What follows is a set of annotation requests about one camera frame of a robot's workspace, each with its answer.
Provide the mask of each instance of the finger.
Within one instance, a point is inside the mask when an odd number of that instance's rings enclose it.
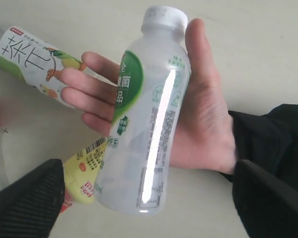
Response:
[[[205,35],[204,22],[193,19],[186,30],[186,47],[191,64],[191,80],[198,80],[209,86],[219,83],[219,73],[213,61],[212,51]]]
[[[97,131],[103,136],[108,136],[111,123],[91,113],[84,113],[82,121],[92,130]]]
[[[112,104],[105,103],[71,87],[64,88],[61,96],[66,103],[84,112],[92,113],[107,121],[113,119],[114,106]]]
[[[111,82],[117,83],[119,76],[118,64],[94,52],[85,52],[81,59],[87,67]]]
[[[117,87],[86,75],[77,69],[64,69],[60,81],[104,102],[115,104]]]

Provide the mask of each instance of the black sleeve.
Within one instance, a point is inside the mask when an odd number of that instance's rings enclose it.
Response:
[[[263,116],[233,111],[229,111],[229,114],[234,121],[233,132],[238,159],[249,160],[257,164],[273,175],[274,178],[278,178],[283,184],[293,188],[294,192],[298,192],[298,105],[280,105]],[[264,194],[252,193],[252,196],[245,196],[246,190],[234,189],[234,187],[243,187],[234,186],[234,184],[246,181],[247,173],[249,172],[245,170],[245,172],[237,173],[231,178],[235,207],[251,238],[268,237],[265,233],[268,229],[265,229],[265,226],[259,226],[259,224],[270,224],[271,220],[268,219],[278,216],[278,214],[267,214],[267,212],[272,211],[267,209],[268,207],[276,207],[278,204],[279,209],[275,209],[274,213],[280,211],[280,207],[286,209],[286,206],[281,202],[284,198],[282,195],[278,195],[271,199],[270,194],[275,193],[267,189],[260,190],[259,186],[265,183],[262,183],[261,178],[256,176],[249,180],[246,187],[248,187],[248,191],[266,191]],[[270,203],[263,203],[262,200],[265,199]],[[260,214],[260,220],[258,216],[252,216],[252,213],[247,212],[250,210]],[[287,225],[282,225],[283,221],[286,220],[283,219],[280,224],[276,224],[274,228],[276,231],[280,230],[281,226]]]

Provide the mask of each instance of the green label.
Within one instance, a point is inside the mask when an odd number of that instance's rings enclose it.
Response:
[[[117,82],[117,96],[113,124],[119,119],[118,134],[126,130],[128,121],[124,115],[139,97],[144,82],[144,70],[138,57],[131,51],[125,51],[120,64]]]

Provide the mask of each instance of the black jacket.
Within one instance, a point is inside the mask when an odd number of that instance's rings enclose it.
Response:
[[[251,238],[297,238],[298,105],[263,116],[229,114],[242,161],[228,179],[244,227]]]

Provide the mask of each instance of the yellow label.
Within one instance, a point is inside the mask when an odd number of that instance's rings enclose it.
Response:
[[[94,201],[94,183],[106,144],[106,137],[102,137],[65,162],[65,186],[73,200],[84,204]]]

